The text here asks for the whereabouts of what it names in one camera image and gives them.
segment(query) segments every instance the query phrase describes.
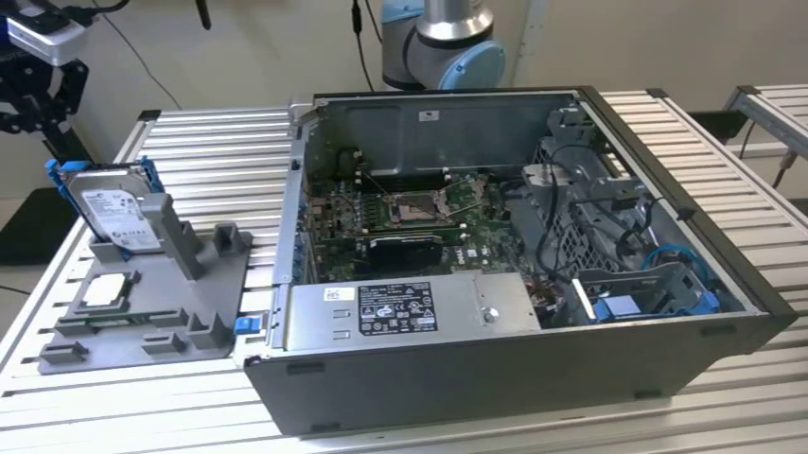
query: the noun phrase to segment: circuit board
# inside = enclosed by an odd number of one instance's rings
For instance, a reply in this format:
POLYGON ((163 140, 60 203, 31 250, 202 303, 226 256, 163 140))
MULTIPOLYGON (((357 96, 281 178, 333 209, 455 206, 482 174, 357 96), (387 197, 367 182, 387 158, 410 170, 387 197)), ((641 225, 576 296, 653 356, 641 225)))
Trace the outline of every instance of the circuit board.
MULTIPOLYGON (((315 188, 322 194, 311 198, 310 226, 318 282, 471 270, 532 273, 500 183, 477 174, 451 174, 450 180, 441 189, 403 192, 362 192, 345 182, 315 188), (381 266, 369 253, 375 240, 429 242, 430 259, 413 267, 381 266)), ((417 257, 399 259, 422 260, 417 257)))

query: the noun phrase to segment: white wall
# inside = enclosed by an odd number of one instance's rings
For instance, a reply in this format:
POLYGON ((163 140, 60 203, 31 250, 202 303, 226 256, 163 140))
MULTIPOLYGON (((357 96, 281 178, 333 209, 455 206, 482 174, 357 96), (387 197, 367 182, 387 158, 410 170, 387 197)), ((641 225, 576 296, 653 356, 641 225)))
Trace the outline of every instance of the white wall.
POLYGON ((733 86, 808 83, 804 0, 534 0, 516 84, 664 88, 685 109, 733 86))
MULTIPOLYGON (((57 4, 90 5, 88 0, 57 4)), ((111 5, 114 0, 100 0, 111 5)), ((528 0, 488 0, 497 16, 496 37, 516 69, 528 0)), ((138 48, 152 73, 186 109, 286 105, 301 93, 363 91, 351 30, 351 0, 212 0, 214 27, 199 24, 192 0, 135 0, 110 19, 138 48)), ((371 5, 381 18, 381 0, 371 5)), ((90 29, 82 54, 90 80, 76 129, 99 159, 110 160, 146 109, 174 109, 168 97, 106 22, 90 29)), ((381 45, 365 16, 363 45, 381 88, 381 45)), ((28 137, 0 135, 0 198, 24 197, 44 185, 48 155, 28 137)))

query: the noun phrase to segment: warning label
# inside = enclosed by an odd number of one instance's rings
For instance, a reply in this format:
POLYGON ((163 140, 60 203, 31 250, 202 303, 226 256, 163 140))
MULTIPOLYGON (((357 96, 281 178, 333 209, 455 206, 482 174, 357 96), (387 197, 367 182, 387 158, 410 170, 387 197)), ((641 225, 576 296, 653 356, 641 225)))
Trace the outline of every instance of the warning label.
POLYGON ((358 314, 365 336, 438 330, 429 282, 359 287, 358 314))

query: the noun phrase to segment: motherboard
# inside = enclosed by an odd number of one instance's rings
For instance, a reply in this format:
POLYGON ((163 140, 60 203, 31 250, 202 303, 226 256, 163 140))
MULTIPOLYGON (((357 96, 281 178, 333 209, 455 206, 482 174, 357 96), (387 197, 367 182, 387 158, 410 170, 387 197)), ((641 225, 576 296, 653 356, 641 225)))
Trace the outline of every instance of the motherboard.
POLYGON ((361 175, 313 189, 318 282, 520 272, 533 264, 516 235, 509 183, 482 173, 401 181, 361 175))

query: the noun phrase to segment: aluminum workbench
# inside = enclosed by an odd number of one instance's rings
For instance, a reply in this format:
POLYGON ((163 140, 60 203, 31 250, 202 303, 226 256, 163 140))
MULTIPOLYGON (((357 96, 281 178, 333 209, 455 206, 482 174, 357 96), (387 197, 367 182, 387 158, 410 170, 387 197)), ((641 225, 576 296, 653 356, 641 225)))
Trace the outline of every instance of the aluminum workbench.
POLYGON ((808 159, 808 85, 740 86, 725 110, 743 113, 803 159, 808 159))
MULTIPOLYGON (((800 315, 808 219, 669 98, 605 94, 617 113, 800 315)), ((256 241, 242 313, 266 310, 289 165, 285 109, 139 121, 119 161, 148 155, 198 232, 234 219, 256 241)), ((808 451, 808 318, 725 358, 672 399, 297 439, 279 434, 232 359, 39 375, 35 357, 91 255, 79 223, 0 344, 0 451, 759 453, 808 451)), ((263 341, 239 337, 238 350, 263 341)))

